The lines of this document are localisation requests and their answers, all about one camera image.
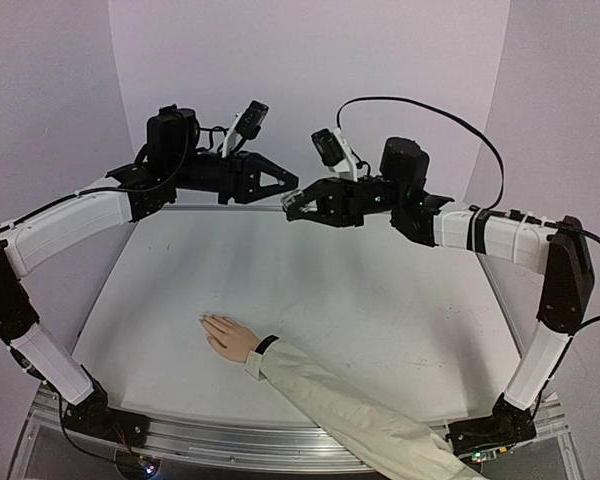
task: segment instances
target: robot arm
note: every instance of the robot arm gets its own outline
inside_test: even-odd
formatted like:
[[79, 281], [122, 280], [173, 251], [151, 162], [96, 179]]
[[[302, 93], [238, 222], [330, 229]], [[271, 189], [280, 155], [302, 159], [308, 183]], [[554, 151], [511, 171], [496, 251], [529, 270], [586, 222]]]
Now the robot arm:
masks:
[[[323, 133], [321, 138], [328, 137]], [[318, 151], [328, 166], [324, 152], [330, 150]], [[390, 212], [391, 225], [412, 242], [470, 250], [544, 275], [531, 345], [493, 414], [449, 425], [454, 453], [464, 456], [535, 437], [530, 407], [582, 323], [594, 275], [585, 239], [573, 233], [581, 227], [577, 219], [548, 222], [515, 210], [483, 210], [430, 195], [424, 190], [428, 165], [428, 155], [415, 142], [393, 137], [385, 145], [381, 176], [321, 179], [285, 195], [283, 207], [289, 221], [333, 227], [361, 226], [365, 215]]]
[[[255, 138], [266, 111], [265, 105], [252, 102], [238, 116], [231, 135]], [[239, 151], [233, 145], [230, 149], [223, 145], [222, 154], [196, 148], [199, 135], [193, 110], [175, 105], [161, 109], [147, 122], [147, 145], [142, 149], [146, 159], [139, 158], [85, 190], [0, 226], [0, 339], [26, 371], [49, 382], [69, 402], [67, 428], [118, 441], [112, 431], [117, 425], [130, 445], [140, 446], [148, 419], [108, 407], [104, 389], [40, 323], [20, 280], [70, 246], [173, 203], [176, 189], [216, 192], [218, 203], [233, 198], [245, 204], [298, 185], [297, 177], [258, 153]], [[261, 186], [263, 173], [278, 183]]]

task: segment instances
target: black wristband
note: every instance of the black wristband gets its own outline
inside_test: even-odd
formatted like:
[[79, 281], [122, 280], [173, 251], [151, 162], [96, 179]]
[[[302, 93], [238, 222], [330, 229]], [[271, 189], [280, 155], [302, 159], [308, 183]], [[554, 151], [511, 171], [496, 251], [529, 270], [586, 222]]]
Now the black wristband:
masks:
[[260, 342], [260, 345], [258, 345], [258, 347], [256, 348], [256, 353], [264, 355], [264, 352], [267, 351], [267, 348], [269, 348], [269, 346], [276, 340], [278, 340], [278, 337], [276, 337], [275, 335], [269, 335], [267, 338]]

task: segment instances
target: beige sleeve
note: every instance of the beige sleeve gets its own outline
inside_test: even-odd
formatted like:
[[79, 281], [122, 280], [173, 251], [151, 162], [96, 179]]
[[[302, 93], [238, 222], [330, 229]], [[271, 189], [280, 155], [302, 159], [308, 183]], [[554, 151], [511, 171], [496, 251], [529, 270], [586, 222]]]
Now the beige sleeve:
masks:
[[260, 372], [341, 445], [390, 479], [484, 478], [429, 427], [368, 397], [286, 342], [267, 349]]

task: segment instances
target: fingers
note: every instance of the fingers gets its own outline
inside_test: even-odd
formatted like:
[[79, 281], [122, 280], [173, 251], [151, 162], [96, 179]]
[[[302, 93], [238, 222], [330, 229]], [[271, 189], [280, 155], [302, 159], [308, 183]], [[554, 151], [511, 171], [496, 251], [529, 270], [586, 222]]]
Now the fingers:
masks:
[[225, 320], [222, 320], [222, 318], [218, 317], [217, 315], [205, 315], [204, 317], [202, 317], [202, 321], [213, 325], [218, 330], [224, 333], [227, 333], [230, 329], [233, 328], [233, 325], [227, 323]]
[[213, 337], [207, 337], [207, 341], [209, 342], [209, 345], [211, 345], [211, 348], [224, 357], [226, 349], [218, 340]]
[[209, 333], [209, 335], [214, 337], [220, 343], [224, 343], [226, 341], [227, 334], [220, 330], [218, 327], [216, 327], [215, 323], [212, 323], [211, 320], [203, 320], [202, 326]]
[[234, 327], [239, 327], [240, 324], [238, 322], [236, 322], [233, 318], [231, 317], [222, 317], [225, 321], [227, 321], [230, 325], [233, 325]]
[[212, 315], [212, 318], [214, 320], [220, 322], [226, 328], [234, 328], [236, 326], [236, 323], [233, 320], [231, 320], [229, 317], [221, 317], [220, 315]]

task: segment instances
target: purple wall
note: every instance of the purple wall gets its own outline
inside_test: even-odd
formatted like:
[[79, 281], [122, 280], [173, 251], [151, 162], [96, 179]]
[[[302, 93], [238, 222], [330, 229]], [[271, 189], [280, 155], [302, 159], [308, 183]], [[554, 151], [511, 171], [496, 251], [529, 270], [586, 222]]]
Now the purple wall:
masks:
[[[107, 1], [0, 1], [0, 222], [132, 155]], [[65, 346], [73, 345], [123, 235], [93, 238], [25, 279]], [[0, 343], [0, 479], [36, 388]]]
[[[487, 133], [507, 172], [504, 208], [582, 219], [600, 235], [600, 1], [511, 2]], [[481, 149], [466, 200], [490, 203], [499, 179]], [[592, 246], [600, 313], [600, 248]], [[528, 341], [541, 278], [490, 261], [499, 290]], [[576, 338], [556, 386], [587, 478], [600, 479], [600, 325]]]
[[[131, 138], [169, 102], [204, 125], [227, 125], [252, 98], [271, 109], [254, 149], [309, 185], [327, 171], [311, 134], [333, 128], [359, 95], [403, 95], [461, 113], [484, 128], [509, 0], [258, 0], [111, 2], [111, 31]], [[387, 137], [415, 138], [440, 161], [430, 187], [464, 194], [479, 141], [430, 112], [358, 104], [342, 116], [352, 147], [375, 171]], [[215, 195], [182, 192], [180, 203]], [[277, 198], [263, 203], [278, 205]]]

